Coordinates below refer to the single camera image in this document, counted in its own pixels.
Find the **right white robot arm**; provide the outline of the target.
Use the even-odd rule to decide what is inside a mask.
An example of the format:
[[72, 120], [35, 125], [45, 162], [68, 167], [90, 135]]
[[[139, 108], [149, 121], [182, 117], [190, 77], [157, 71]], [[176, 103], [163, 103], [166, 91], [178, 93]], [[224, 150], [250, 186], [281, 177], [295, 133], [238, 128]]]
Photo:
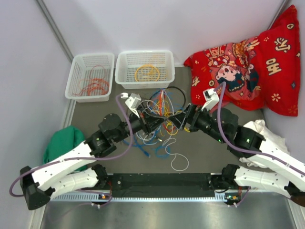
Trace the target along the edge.
[[270, 172], [251, 170], [229, 164], [218, 179], [223, 186], [255, 187], [285, 196], [305, 205], [305, 165], [280, 149], [270, 138], [257, 130], [238, 124], [238, 116], [225, 108], [209, 114], [206, 109], [190, 104], [185, 111], [168, 118], [178, 129], [189, 124], [190, 132], [202, 131], [220, 143], [239, 159], [247, 159]]

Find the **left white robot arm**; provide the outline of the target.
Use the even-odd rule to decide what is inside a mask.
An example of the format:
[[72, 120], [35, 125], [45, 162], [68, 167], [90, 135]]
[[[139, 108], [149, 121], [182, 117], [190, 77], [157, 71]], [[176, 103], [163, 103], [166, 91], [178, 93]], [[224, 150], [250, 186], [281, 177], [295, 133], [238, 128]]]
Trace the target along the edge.
[[99, 129], [64, 155], [38, 167], [26, 166], [20, 170], [20, 187], [28, 210], [45, 206], [55, 197], [82, 188], [103, 189], [108, 184], [105, 168], [96, 165], [79, 172], [80, 167], [95, 161], [111, 160], [115, 143], [133, 138], [139, 132], [151, 133], [166, 118], [146, 111], [126, 116], [122, 121], [117, 114], [108, 114]]

